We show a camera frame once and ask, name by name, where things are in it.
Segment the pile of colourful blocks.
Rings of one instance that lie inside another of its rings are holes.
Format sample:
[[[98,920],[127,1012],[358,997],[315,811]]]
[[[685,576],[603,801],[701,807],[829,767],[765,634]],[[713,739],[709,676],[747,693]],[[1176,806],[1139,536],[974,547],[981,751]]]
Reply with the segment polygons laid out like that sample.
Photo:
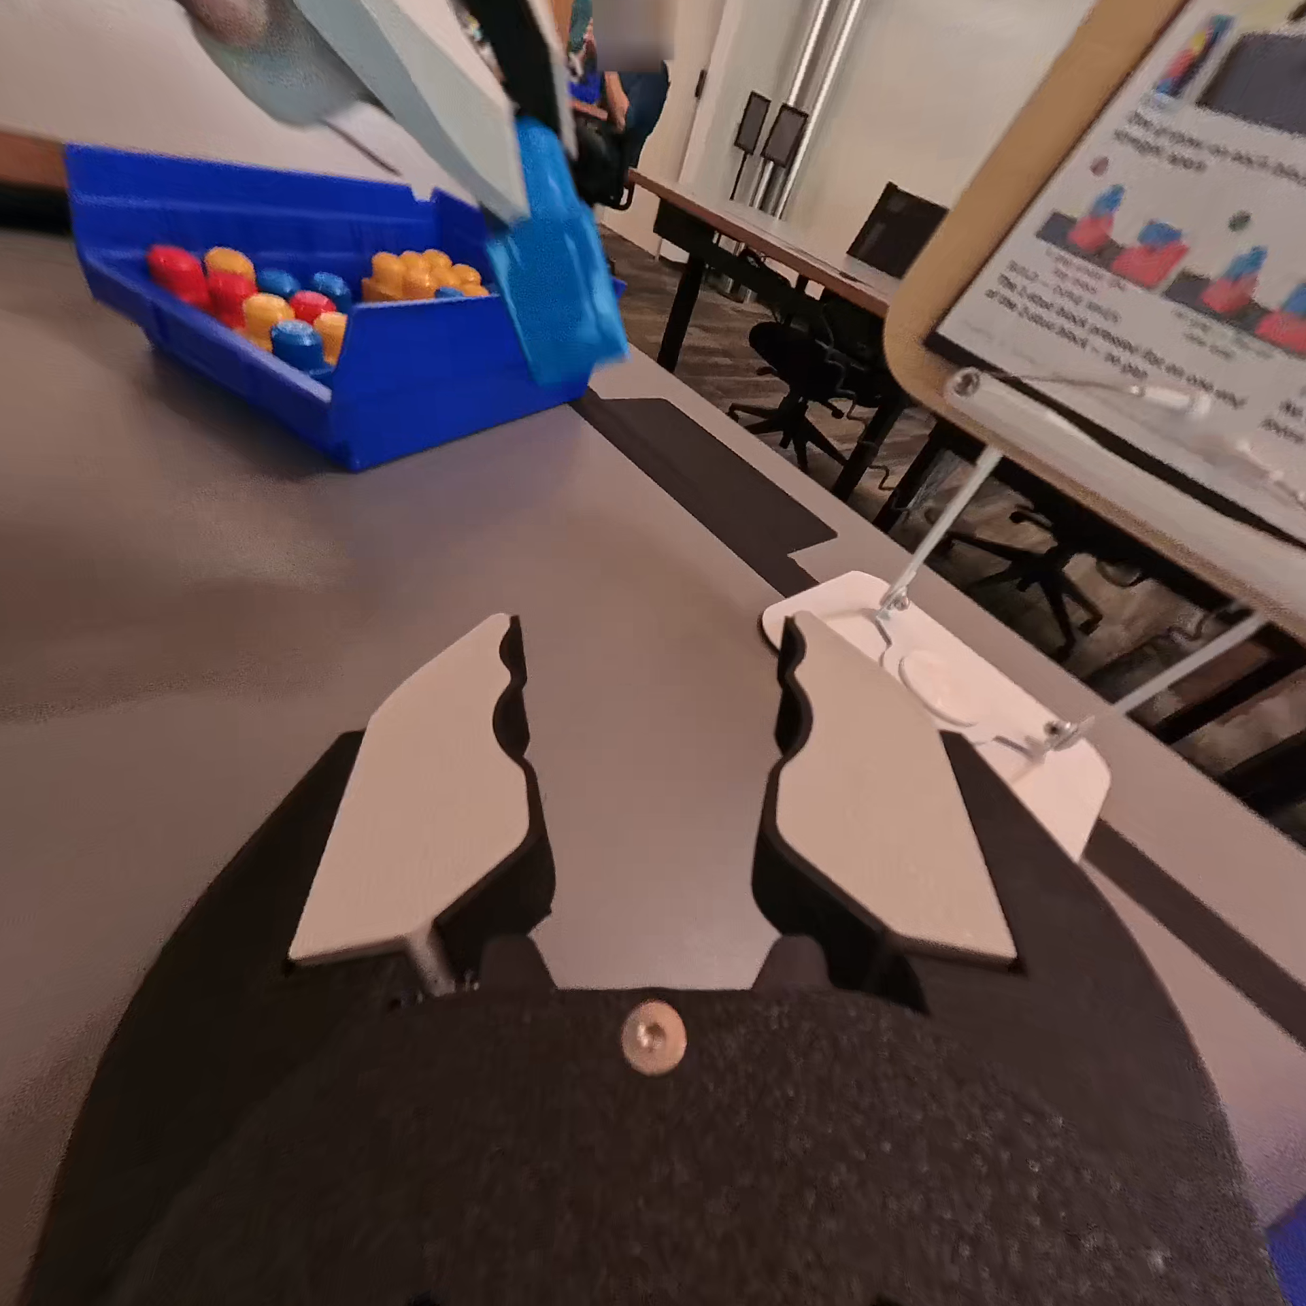
[[[455,263],[437,248],[374,252],[358,283],[335,270],[300,278],[283,267],[259,264],[232,246],[211,246],[198,255],[155,242],[145,252],[145,268],[151,282],[177,302],[320,384],[334,378],[359,305],[493,295],[478,268]]]

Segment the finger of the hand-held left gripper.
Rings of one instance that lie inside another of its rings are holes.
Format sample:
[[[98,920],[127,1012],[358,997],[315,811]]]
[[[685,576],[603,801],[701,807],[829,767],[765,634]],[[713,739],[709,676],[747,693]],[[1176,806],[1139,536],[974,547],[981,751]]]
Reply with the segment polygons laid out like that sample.
[[[577,161],[577,131],[569,90],[566,34],[551,3],[468,2],[485,45],[494,57],[500,116],[528,120],[557,139],[564,162]]]
[[[530,201],[515,108],[445,2],[298,2],[369,95],[506,225]]]

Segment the blue two-stud block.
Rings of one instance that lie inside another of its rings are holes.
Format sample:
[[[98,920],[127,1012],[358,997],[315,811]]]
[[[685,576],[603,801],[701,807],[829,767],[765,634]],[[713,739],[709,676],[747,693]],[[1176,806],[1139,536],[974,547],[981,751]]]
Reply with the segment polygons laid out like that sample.
[[[629,355],[613,272],[557,133],[521,116],[516,144],[528,211],[513,222],[487,218],[493,279],[534,381],[584,386]]]

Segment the printed instruction sheet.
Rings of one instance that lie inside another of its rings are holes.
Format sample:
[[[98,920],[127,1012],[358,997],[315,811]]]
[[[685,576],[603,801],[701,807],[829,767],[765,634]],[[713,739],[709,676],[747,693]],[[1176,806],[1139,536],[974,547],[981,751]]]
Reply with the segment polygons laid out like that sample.
[[[1304,3],[1178,8],[936,333],[1304,543]]]

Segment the wood-edged office table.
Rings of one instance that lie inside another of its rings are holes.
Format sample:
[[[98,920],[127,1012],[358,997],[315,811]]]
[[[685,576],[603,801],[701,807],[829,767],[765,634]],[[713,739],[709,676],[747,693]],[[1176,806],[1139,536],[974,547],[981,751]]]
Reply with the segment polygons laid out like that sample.
[[[791,384],[785,400],[764,410],[739,404],[730,416],[755,416],[754,434],[778,433],[793,459],[807,467],[808,449],[822,449],[840,465],[832,487],[848,503],[872,469],[890,433],[908,412],[906,391],[893,378],[885,354],[885,324],[901,280],[849,255],[826,257],[808,249],[783,219],[730,200],[706,200],[679,182],[640,170],[629,172],[629,188],[653,195],[659,204],[655,234],[687,259],[668,310],[657,365],[675,373],[708,274],[716,272],[753,290],[778,310],[778,329],[802,323],[812,352],[804,378],[829,385],[817,392]],[[808,419],[808,408],[837,400],[870,411],[856,444],[841,455]]]

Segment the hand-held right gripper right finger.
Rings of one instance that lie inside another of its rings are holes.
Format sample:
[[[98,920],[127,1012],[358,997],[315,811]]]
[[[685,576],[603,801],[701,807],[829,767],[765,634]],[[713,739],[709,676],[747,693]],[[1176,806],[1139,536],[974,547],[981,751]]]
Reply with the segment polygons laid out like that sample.
[[[761,914],[830,974],[915,958],[1010,970],[1011,925],[944,735],[878,661],[800,611],[783,625],[753,869]]]

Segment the black laptop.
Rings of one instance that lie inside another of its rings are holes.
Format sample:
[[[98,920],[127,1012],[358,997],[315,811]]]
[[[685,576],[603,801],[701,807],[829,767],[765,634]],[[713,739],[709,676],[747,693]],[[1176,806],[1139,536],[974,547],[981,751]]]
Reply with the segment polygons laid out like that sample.
[[[902,280],[949,215],[949,207],[886,182],[847,255]]]

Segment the person's left hand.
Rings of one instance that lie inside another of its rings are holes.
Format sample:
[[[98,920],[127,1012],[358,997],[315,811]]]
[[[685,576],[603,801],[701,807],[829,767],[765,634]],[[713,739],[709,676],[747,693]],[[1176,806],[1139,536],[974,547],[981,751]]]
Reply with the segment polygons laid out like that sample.
[[[179,2],[198,31],[223,46],[251,50],[271,25],[268,2]]]

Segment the metal column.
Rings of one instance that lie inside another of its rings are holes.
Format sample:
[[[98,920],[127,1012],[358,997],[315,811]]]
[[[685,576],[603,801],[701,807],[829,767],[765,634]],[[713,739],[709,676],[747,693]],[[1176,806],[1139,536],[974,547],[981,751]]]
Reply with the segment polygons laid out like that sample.
[[[853,18],[855,2],[799,3],[792,41],[783,63],[777,101],[798,109],[815,102],[819,86],[832,65],[837,44]]]

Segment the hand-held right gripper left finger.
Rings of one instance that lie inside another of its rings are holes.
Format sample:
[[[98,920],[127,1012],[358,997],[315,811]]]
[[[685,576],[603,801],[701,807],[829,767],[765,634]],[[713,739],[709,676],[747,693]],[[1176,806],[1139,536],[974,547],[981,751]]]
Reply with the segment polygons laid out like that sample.
[[[406,955],[429,993],[481,974],[494,939],[551,913],[557,869],[528,759],[520,619],[498,612],[372,713],[287,959]]]

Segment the dark tablet on stand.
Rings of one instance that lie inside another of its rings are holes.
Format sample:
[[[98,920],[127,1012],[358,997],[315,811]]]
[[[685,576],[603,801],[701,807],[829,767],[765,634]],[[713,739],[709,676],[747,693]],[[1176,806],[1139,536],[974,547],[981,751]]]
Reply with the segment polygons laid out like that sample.
[[[762,147],[764,169],[759,177],[758,208],[777,214],[781,191],[806,143],[810,114],[806,109],[783,104]]]
[[[738,199],[746,166],[758,151],[759,140],[768,123],[772,105],[772,98],[757,90],[751,90],[747,95],[732,139],[732,147],[739,154],[739,165],[728,193],[728,199],[731,201]]]

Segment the blue plastic bin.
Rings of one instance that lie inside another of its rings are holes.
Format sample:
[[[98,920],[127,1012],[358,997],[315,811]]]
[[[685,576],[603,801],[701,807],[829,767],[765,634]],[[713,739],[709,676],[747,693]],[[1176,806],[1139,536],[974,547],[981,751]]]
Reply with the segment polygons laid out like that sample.
[[[1266,1230],[1278,1287],[1287,1305],[1305,1305],[1305,1208],[1302,1196]]]
[[[483,275],[487,226],[468,203],[400,182],[70,143],[77,256],[101,304],[150,344],[351,472],[573,403],[589,378],[535,382],[500,297],[364,304],[330,384],[312,380],[157,286],[149,249],[230,248],[359,291],[377,253],[440,249]]]

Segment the black office chair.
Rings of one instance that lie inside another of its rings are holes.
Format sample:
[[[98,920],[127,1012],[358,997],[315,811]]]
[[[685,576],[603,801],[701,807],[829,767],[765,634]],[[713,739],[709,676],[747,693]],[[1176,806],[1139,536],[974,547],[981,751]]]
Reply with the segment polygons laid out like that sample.
[[[596,106],[573,102],[570,108],[576,157],[569,167],[580,200],[589,208],[619,214],[629,211],[634,203],[630,172],[634,167],[636,135],[629,129],[618,129],[596,112]]]
[[[976,599],[995,589],[1008,588],[1022,593],[1037,589],[1052,612],[1059,633],[1059,645],[1052,653],[1053,661],[1066,664],[1081,645],[1093,635],[1104,620],[1097,603],[1070,577],[1068,567],[1083,550],[1075,542],[1064,542],[1055,531],[1057,521],[1029,508],[1012,512],[1010,520],[1018,525],[1034,525],[1051,540],[1044,551],[1017,547],[991,540],[968,531],[950,531],[940,546],[949,554],[955,546],[978,550],[1004,563],[1000,570],[969,581],[962,592]]]
[[[749,335],[750,347],[764,361],[764,373],[785,384],[785,397],[776,406],[735,401],[727,416],[751,416],[746,429],[754,435],[778,434],[780,448],[792,449],[796,465],[808,471],[808,450],[818,449],[836,464],[845,467],[841,452],[810,419],[808,411],[818,406],[836,416],[852,411],[876,411],[889,397],[890,376],[883,366],[879,344],[856,346],[853,352],[838,347],[830,331],[811,324],[764,321]]]

